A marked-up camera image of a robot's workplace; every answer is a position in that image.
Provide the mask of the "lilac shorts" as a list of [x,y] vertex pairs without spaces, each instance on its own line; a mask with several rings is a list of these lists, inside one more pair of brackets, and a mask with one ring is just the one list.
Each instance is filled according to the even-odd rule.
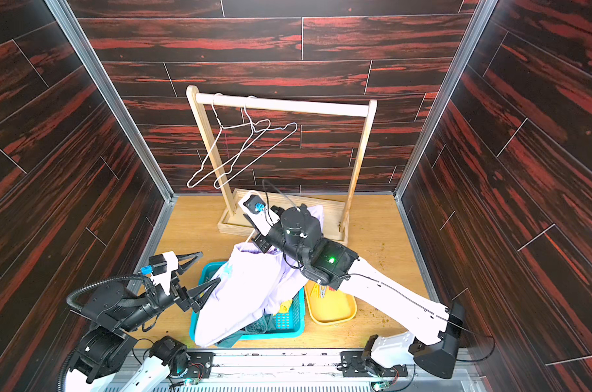
[[263,315],[275,315],[281,302],[308,282],[292,257],[275,248],[261,253],[251,242],[237,243],[214,277],[222,281],[198,313],[195,330],[195,344],[204,348]]

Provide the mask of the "yellow clothespin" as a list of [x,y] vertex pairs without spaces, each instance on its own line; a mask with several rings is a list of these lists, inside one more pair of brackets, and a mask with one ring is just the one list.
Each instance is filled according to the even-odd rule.
[[310,296],[314,298],[321,298],[321,289],[319,284],[313,284]]

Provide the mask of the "green shorts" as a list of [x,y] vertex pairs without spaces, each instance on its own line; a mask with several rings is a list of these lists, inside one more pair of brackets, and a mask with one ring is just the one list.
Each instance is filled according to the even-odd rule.
[[273,315],[263,315],[263,317],[259,318],[258,320],[250,323],[244,328],[236,331],[235,333],[230,334],[220,341],[216,343],[217,347],[220,348],[232,348],[232,346],[237,343],[243,336],[249,335],[263,335],[268,333],[269,330],[275,327],[274,316]]

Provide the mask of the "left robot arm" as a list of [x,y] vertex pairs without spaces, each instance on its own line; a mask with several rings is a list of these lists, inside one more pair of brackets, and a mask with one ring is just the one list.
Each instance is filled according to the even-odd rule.
[[[106,390],[138,343],[133,332],[150,331],[160,315],[174,305],[199,313],[222,282],[214,278],[192,289],[181,285],[181,276],[202,256],[173,252],[151,256],[135,274],[103,279],[70,293],[67,305],[93,326],[63,362],[57,390]],[[184,343],[165,336],[153,342],[122,389],[152,391],[168,382],[170,390],[176,390],[207,377],[211,363],[211,356],[196,359]]]

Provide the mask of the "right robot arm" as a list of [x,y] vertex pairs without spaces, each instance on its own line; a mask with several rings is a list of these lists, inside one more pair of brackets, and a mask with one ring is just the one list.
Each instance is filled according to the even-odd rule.
[[428,300],[389,279],[356,252],[325,238],[320,221],[305,205],[284,210],[254,197],[243,209],[259,233],[255,242],[263,252],[275,248],[293,260],[308,280],[359,298],[405,327],[404,334],[369,338],[362,352],[368,372],[413,361],[435,377],[453,376],[464,326],[462,306]]

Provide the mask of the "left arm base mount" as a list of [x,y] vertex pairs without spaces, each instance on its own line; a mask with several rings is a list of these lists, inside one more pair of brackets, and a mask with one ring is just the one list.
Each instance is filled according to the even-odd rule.
[[187,351],[186,357],[179,354],[174,359],[164,362],[155,354],[148,354],[148,358],[156,358],[159,364],[165,364],[169,369],[168,379],[196,379],[204,380],[210,377],[213,360],[215,358],[214,352],[210,351]]

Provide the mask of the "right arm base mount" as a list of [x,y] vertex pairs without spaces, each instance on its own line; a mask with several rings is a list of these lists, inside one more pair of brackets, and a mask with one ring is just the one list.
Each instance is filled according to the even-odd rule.
[[344,377],[395,378],[408,376],[408,370],[405,365],[395,365],[393,368],[386,368],[370,358],[366,359],[362,351],[341,351],[340,363],[336,366],[336,369]]

